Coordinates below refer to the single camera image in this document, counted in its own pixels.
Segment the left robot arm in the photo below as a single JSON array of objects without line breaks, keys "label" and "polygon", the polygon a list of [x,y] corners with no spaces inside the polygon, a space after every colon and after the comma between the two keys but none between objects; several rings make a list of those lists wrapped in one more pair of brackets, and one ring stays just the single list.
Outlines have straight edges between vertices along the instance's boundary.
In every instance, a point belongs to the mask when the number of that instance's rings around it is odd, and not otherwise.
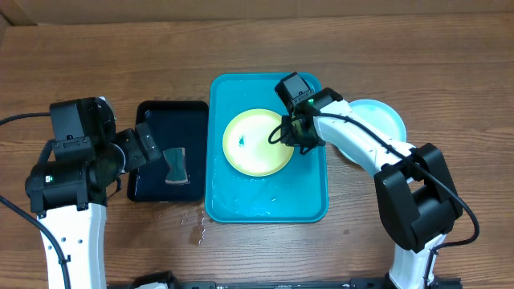
[{"label": "left robot arm", "polygon": [[51,288],[105,288],[106,189],[119,176],[159,158],[149,126],[117,132],[107,121],[55,120],[26,181],[42,227]]}]

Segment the green scrubbing sponge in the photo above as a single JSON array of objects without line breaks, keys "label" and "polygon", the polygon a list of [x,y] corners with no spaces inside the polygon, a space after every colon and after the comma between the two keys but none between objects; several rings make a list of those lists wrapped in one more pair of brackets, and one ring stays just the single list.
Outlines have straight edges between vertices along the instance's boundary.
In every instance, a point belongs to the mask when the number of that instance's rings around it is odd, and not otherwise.
[{"label": "green scrubbing sponge", "polygon": [[165,183],[169,185],[184,185],[189,182],[186,172],[186,150],[184,148],[171,148],[163,151],[169,172]]}]

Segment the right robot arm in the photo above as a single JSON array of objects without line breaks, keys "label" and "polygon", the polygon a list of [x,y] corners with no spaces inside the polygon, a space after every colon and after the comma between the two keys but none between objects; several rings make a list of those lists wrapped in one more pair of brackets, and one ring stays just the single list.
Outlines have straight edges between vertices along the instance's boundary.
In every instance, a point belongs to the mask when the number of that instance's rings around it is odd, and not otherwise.
[{"label": "right robot arm", "polygon": [[384,287],[437,287],[436,256],[465,209],[442,152],[385,135],[331,88],[282,83],[275,92],[288,111],[280,142],[302,153],[330,143],[373,177],[381,223],[396,245]]}]

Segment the teal serving tray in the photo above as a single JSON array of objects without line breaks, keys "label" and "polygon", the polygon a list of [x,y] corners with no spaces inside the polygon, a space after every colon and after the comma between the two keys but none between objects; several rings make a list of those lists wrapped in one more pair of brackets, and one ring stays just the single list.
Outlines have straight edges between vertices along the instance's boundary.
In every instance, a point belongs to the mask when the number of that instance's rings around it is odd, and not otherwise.
[{"label": "teal serving tray", "polygon": [[263,108],[286,114],[275,93],[283,72],[224,74],[210,87],[206,155],[207,213],[224,223],[317,222],[328,211],[326,152],[294,151],[278,172],[251,177],[232,167],[222,150],[226,126],[239,113]]}]

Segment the white plate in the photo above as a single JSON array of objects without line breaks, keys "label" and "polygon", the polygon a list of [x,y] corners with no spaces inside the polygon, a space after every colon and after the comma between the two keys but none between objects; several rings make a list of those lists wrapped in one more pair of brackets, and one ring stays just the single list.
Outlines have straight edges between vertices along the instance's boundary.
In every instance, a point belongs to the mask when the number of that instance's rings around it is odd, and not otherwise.
[{"label": "white plate", "polygon": [[395,140],[406,142],[406,126],[398,113],[378,100],[354,100],[349,106],[369,124]]}]

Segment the black tray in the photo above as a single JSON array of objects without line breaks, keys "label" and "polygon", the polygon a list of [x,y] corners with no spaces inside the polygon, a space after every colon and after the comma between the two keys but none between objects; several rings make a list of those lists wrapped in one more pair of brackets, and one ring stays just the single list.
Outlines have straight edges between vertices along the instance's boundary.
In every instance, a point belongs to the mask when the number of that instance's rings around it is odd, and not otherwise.
[{"label": "black tray", "polygon": [[[161,157],[134,172],[128,179],[127,197],[134,202],[190,202],[205,195],[206,146],[209,108],[203,101],[147,100],[137,108],[136,123],[146,122],[161,150]],[[169,185],[163,151],[186,150],[189,182]]]}]

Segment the yellow plate with stain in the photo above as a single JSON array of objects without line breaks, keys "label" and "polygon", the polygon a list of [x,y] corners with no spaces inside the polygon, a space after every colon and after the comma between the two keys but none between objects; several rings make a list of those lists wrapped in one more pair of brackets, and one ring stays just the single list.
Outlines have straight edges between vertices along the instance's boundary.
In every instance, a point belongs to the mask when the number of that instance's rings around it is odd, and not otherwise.
[{"label": "yellow plate with stain", "polygon": [[222,149],[228,162],[251,177],[266,177],[281,170],[292,158],[294,148],[269,143],[269,136],[280,124],[281,116],[267,109],[238,114],[223,133]]}]

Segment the black mounting rail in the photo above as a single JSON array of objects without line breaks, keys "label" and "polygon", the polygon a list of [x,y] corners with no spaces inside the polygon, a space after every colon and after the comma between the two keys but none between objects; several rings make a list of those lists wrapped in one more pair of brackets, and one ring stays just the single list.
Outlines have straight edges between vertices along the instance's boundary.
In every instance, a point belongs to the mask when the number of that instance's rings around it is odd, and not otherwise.
[{"label": "black mounting rail", "polygon": [[112,283],[107,289],[183,288],[183,289],[386,289],[394,288],[389,276],[352,278],[347,281],[311,281],[299,283],[215,283],[213,281],[179,281],[171,271],[162,271],[136,278],[132,283]]}]

